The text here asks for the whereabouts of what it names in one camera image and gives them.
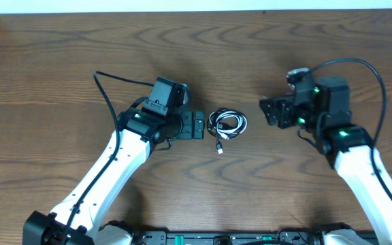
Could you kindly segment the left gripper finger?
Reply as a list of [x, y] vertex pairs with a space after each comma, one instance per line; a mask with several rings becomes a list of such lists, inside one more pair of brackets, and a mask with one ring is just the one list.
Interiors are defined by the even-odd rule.
[[182, 129], [177, 135], [178, 140], [191, 140], [193, 138], [193, 113], [185, 111], [180, 114]]
[[194, 138], [197, 140], [203, 139], [204, 125], [204, 113], [202, 111], [196, 111], [194, 115]]

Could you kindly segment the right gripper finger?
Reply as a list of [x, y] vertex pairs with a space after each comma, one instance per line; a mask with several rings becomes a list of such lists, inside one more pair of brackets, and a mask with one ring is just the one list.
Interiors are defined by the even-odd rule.
[[276, 108], [276, 99], [261, 99], [259, 106], [263, 111], [268, 125], [276, 125], [278, 122], [278, 110]]
[[290, 127], [288, 103], [285, 98], [273, 98], [268, 103], [269, 126], [278, 126], [281, 129]]

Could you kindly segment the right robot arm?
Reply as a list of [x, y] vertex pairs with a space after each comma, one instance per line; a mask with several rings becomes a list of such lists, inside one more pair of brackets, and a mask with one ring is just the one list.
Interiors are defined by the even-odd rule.
[[310, 74], [287, 80], [292, 93], [259, 102], [268, 125], [311, 133], [309, 143], [354, 193], [378, 243], [392, 244], [392, 179], [368, 132], [352, 122], [348, 82]]

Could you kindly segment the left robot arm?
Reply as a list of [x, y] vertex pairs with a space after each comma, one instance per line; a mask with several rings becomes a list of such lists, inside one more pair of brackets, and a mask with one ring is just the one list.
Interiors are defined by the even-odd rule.
[[134, 172], [157, 145], [186, 132], [191, 93], [186, 84], [158, 77], [148, 97], [113, 114], [114, 131], [77, 187], [50, 211], [25, 221], [23, 244], [131, 244], [134, 235], [105, 215]]

